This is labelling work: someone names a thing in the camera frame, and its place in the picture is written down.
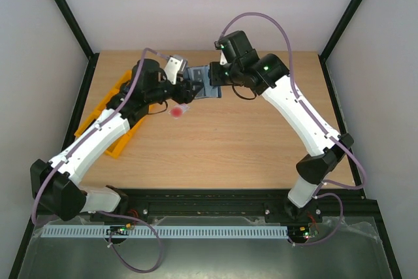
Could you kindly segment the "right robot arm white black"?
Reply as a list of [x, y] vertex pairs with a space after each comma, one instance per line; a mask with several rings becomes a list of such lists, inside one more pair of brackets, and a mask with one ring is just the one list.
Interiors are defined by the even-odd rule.
[[307, 155], [296, 165], [298, 180], [283, 205], [285, 215], [297, 222], [307, 215], [308, 203], [351, 148], [353, 138], [339, 134], [291, 85], [290, 71], [277, 55], [259, 57], [243, 31], [226, 35], [214, 46], [221, 57], [210, 63], [210, 85], [245, 87], [254, 96], [263, 97], [285, 118], [306, 148]]

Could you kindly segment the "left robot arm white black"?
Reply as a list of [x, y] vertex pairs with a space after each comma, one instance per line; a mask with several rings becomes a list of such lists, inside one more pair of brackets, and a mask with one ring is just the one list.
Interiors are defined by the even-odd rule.
[[169, 99], [188, 104], [203, 90], [204, 82], [188, 74], [186, 60], [169, 57], [165, 68], [154, 59], [141, 59], [130, 79], [88, 128], [64, 151], [49, 161], [36, 160], [30, 167], [32, 192], [42, 205], [63, 221], [82, 212], [113, 212], [125, 208], [125, 197], [116, 188], [82, 188], [80, 183], [109, 146], [127, 134], [150, 113], [150, 106]]

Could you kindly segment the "dark blue card holder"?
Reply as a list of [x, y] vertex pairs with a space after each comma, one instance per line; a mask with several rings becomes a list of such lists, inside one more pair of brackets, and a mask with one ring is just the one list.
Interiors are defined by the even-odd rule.
[[200, 82], [202, 84], [202, 88], [195, 96], [195, 99], [220, 99], [222, 96], [221, 88], [219, 86], [210, 85], [209, 70], [209, 65], [202, 65], [196, 67], [187, 67], [184, 72], [184, 79], [190, 80], [192, 82]]

